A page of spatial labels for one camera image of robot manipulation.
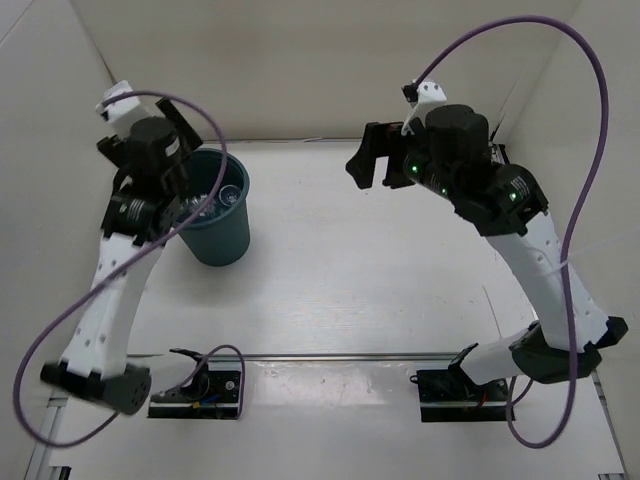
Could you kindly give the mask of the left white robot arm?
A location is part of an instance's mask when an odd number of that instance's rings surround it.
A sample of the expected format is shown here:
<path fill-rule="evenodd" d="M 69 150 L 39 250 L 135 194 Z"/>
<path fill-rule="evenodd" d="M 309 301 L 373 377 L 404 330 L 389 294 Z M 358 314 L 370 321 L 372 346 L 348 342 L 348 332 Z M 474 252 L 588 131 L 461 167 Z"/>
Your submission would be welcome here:
<path fill-rule="evenodd" d="M 103 110 L 114 135 L 97 148 L 117 168 L 101 222 L 99 261 L 93 287 L 76 331 L 61 358 L 46 363 L 41 380 L 119 414 L 133 415 L 151 389 L 148 368 L 127 360 L 133 321 L 161 249 L 135 264 L 145 247 L 165 244 L 188 190 L 184 162 L 202 140 L 166 97 L 152 116 L 135 97 Z"/>

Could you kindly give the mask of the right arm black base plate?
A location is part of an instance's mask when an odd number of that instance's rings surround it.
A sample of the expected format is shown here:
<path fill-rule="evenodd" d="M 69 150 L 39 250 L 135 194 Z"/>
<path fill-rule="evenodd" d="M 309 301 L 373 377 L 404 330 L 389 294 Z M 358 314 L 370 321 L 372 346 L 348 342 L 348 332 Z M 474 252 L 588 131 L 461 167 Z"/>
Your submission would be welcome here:
<path fill-rule="evenodd" d="M 418 388 L 422 423 L 506 422 L 508 386 L 498 379 L 482 386 L 456 380 L 448 370 L 417 370 L 409 381 Z"/>

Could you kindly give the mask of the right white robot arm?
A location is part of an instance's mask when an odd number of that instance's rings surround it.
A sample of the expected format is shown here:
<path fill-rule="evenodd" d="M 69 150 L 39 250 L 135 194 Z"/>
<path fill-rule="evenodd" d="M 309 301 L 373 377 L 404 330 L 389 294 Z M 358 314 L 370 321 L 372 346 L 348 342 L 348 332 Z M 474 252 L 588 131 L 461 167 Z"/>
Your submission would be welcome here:
<path fill-rule="evenodd" d="M 604 313 L 575 270 L 561 263 L 561 242 L 548 201 L 526 168 L 493 161 L 488 122 L 466 105 L 448 105 L 410 123 L 371 122 L 346 170 L 359 189 L 373 184 L 376 161 L 388 160 L 385 186 L 422 186 L 449 201 L 508 264 L 537 320 L 516 335 L 474 344 L 450 364 L 449 387 L 470 400 L 494 380 L 526 375 L 542 383 L 577 377 L 601 363 L 601 350 L 619 343 L 628 326 Z"/>

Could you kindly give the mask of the clear bottle blue label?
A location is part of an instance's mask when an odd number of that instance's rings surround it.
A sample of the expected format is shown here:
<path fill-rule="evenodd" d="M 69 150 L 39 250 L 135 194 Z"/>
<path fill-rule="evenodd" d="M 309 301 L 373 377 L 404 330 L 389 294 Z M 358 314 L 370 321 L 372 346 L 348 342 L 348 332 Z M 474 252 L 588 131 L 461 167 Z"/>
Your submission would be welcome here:
<path fill-rule="evenodd" d="M 205 208 L 202 205 L 207 200 L 207 194 L 200 194 L 193 197 L 189 197 L 185 199 L 181 203 L 180 213 L 178 216 L 178 222 L 184 222 L 190 216 L 192 216 L 195 212 L 198 215 L 193 220 L 194 224 L 202 223 L 205 221 L 213 220 L 217 218 L 221 211 L 223 210 L 220 202 L 214 198 Z"/>
<path fill-rule="evenodd" d="M 218 203 L 225 209 L 232 208 L 241 198 L 242 189 L 237 185 L 229 184 L 220 188 Z"/>

